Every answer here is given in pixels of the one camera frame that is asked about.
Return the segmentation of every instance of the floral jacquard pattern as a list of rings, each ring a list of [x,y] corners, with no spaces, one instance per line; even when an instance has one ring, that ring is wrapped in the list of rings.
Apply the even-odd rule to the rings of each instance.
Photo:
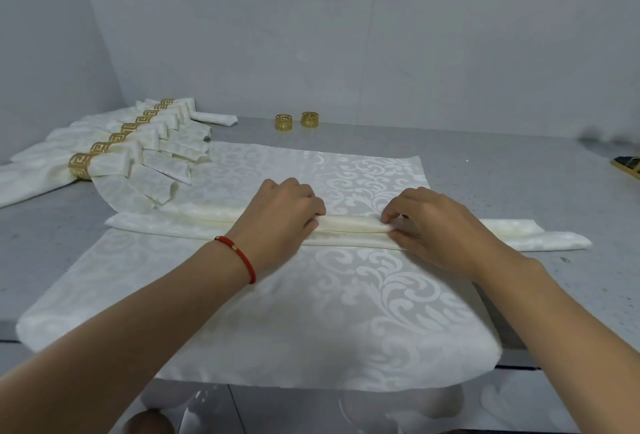
[[[309,183],[331,214],[372,215],[427,186],[418,158],[391,159],[210,143],[176,203],[244,206],[261,181]],[[20,319],[42,349],[162,276],[203,244],[108,231]],[[303,246],[220,309],[162,378],[277,387],[395,391],[444,387],[493,368],[500,344],[468,281],[396,250]]]

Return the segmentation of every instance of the forearm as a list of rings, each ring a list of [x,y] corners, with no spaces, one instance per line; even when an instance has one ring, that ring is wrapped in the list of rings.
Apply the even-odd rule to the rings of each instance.
[[[16,433],[107,432],[156,372],[247,283],[244,265],[230,249],[205,245],[5,376],[0,425]]]
[[[590,315],[536,260],[481,285],[522,338],[585,433],[640,425],[640,355]]]

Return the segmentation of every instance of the finger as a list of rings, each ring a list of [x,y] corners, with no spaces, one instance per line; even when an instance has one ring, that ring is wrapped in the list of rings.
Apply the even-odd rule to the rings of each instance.
[[[266,179],[262,182],[258,191],[268,191],[270,189],[274,189],[277,185],[278,184],[274,180]]]
[[[402,249],[412,252],[416,255],[419,255],[423,259],[428,260],[428,251],[427,247],[420,242],[420,239],[403,232],[402,230],[391,230],[387,234],[391,240],[393,240],[396,244],[400,245]]]
[[[440,194],[436,191],[423,186],[420,188],[407,188],[400,193],[400,196],[404,196],[405,198],[410,198],[412,200],[418,200],[419,202],[433,201],[439,195]]]
[[[313,188],[311,188],[311,185],[308,185],[308,184],[301,184],[298,187],[298,193],[300,194],[300,197],[304,197],[304,198],[308,198],[309,196],[316,195],[314,193]]]
[[[389,223],[394,218],[398,218],[400,215],[405,215],[409,218],[416,213],[417,207],[420,202],[405,198],[404,196],[396,196],[382,211],[380,221],[382,223]]]
[[[308,215],[307,219],[311,219],[316,215],[326,215],[326,208],[324,206],[324,201],[322,198],[318,198],[317,196],[311,196],[306,198],[307,203],[305,204],[305,211]]]
[[[318,223],[318,220],[316,220],[315,218],[312,218],[311,220],[309,220],[305,226],[302,228],[302,240],[306,239],[309,235],[311,235],[311,232],[313,232],[316,228],[318,228],[320,224]]]
[[[297,186],[299,184],[300,182],[295,178],[287,178],[282,183],[280,183],[280,186]]]

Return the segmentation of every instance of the left hand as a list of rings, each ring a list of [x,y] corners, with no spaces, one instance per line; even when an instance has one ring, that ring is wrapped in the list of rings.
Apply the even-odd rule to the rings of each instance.
[[[324,202],[295,178],[265,180],[226,236],[247,256],[258,276],[291,258],[313,232]]]

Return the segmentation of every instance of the fabric fold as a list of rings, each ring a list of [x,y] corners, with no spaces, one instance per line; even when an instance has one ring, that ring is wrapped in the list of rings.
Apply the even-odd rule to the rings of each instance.
[[[118,214],[106,224],[120,230],[169,237],[212,240],[225,234],[242,210],[221,207],[218,220],[196,220],[169,202],[160,210],[147,215]],[[549,250],[579,250],[591,246],[590,240],[572,232],[546,232],[533,220],[481,220],[500,240],[521,252]],[[372,216],[318,217],[320,226],[305,240],[304,245],[348,246],[400,250],[387,232],[393,227],[384,225]]]

